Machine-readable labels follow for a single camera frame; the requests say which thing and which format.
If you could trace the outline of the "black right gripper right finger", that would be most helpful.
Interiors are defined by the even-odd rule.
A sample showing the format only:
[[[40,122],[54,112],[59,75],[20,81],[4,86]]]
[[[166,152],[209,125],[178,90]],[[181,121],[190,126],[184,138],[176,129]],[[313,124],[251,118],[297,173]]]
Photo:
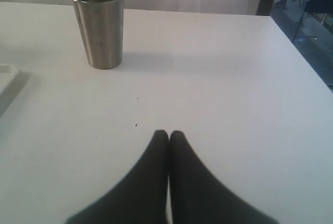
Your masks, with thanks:
[[[277,222],[225,187],[202,163],[183,132],[172,132],[169,154],[174,223]]]

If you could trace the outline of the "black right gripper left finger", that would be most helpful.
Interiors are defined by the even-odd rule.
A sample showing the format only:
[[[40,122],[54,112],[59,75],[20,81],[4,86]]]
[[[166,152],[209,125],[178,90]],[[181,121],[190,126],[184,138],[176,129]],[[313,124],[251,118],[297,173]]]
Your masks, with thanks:
[[[155,131],[128,174],[67,223],[167,223],[168,147],[168,134]]]

